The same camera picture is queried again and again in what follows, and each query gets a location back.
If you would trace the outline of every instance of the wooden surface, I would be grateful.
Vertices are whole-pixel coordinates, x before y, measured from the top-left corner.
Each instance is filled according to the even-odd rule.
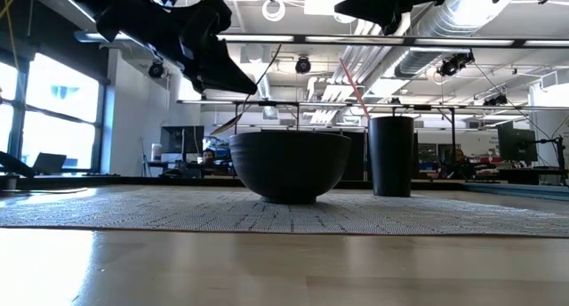
[[[567,261],[558,239],[0,229],[0,305],[566,306]]]

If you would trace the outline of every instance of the ceiling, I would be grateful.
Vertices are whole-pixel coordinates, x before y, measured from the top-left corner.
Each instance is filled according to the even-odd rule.
[[[40,0],[54,11],[65,16],[78,27],[94,30],[94,25],[67,0]],[[232,27],[228,32],[254,34],[352,34],[357,22],[342,24],[332,16],[306,15],[302,8],[304,0],[289,0],[286,4],[285,16],[277,22],[266,20],[261,7],[264,0],[228,0],[228,6],[234,12]],[[516,2],[535,1],[535,4],[516,4]],[[551,3],[537,5],[537,0],[515,0],[493,21],[478,30],[475,36],[539,36],[569,37],[569,5],[553,2],[569,3],[569,0],[550,0]],[[177,4],[191,4],[190,0],[180,0]],[[413,11],[412,20],[421,9]],[[239,61],[242,45],[232,44],[230,55]],[[123,47],[132,64],[141,71],[151,63],[151,55],[135,44]],[[274,53],[276,45],[270,47]],[[345,46],[323,45],[284,45],[276,59],[275,66],[268,73],[271,85],[307,87],[312,75],[297,75],[294,71],[296,60],[300,55],[308,55],[312,62],[312,72],[318,76],[329,75],[338,67],[338,59],[344,53]],[[532,73],[543,75],[556,67],[569,66],[569,50],[511,50],[511,49],[474,49],[477,64],[492,80],[490,83],[473,66],[464,69],[460,78],[454,77],[440,84],[434,78],[434,69],[428,69],[421,77],[427,80],[413,80],[405,86],[406,93],[400,95],[402,102],[471,102],[473,96],[486,92],[494,85],[508,83],[508,96],[514,103],[527,101],[528,84],[539,79],[536,76],[520,75]],[[518,74],[513,75],[514,68]]]

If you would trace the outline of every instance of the silver duct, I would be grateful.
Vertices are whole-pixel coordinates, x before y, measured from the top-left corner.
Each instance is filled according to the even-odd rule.
[[[446,0],[432,8],[410,29],[411,36],[472,36],[492,21],[511,0]],[[386,56],[368,81],[372,87],[381,77],[416,77],[441,57],[440,52],[412,52],[396,48]]]

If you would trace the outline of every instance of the security camera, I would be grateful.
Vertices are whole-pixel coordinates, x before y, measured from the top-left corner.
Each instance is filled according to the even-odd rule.
[[[154,60],[148,70],[148,74],[155,79],[164,78],[165,73],[164,63],[161,60]]]
[[[296,63],[296,73],[297,74],[308,74],[310,72],[310,69],[312,67],[310,66],[310,61],[309,61],[309,57],[307,56],[302,56],[299,58],[299,61]]]

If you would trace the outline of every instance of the window frame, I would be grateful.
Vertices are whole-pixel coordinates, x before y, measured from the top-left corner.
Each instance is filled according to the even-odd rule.
[[[53,58],[50,55],[47,57],[54,59],[55,61],[70,67],[69,65]],[[0,62],[15,67],[13,56],[9,57],[7,53],[0,53]],[[16,85],[16,94],[13,101],[4,100],[4,104],[10,105],[13,108],[12,117],[12,129],[8,141],[8,154],[16,158],[21,158],[21,151],[23,147],[23,128],[24,122],[26,120],[26,111],[33,111],[42,113],[49,117],[55,117],[58,119],[63,119],[66,121],[88,124],[95,128],[95,138],[92,146],[92,157],[91,157],[91,168],[90,169],[77,169],[77,168],[63,168],[63,173],[99,173],[100,172],[100,162],[101,162],[101,150],[102,150],[102,134],[103,134],[103,118],[105,110],[105,99],[107,95],[107,83],[101,82],[97,78],[94,78],[99,83],[99,98],[97,104],[97,116],[94,123],[83,120],[81,118],[61,114],[48,109],[42,109],[35,106],[30,106],[26,104],[26,93],[28,89],[28,78],[29,78],[29,63],[30,60],[18,59],[18,81],[21,85]],[[83,71],[71,67],[73,70],[78,71],[86,75]],[[0,172],[5,171],[3,167],[0,167]]]

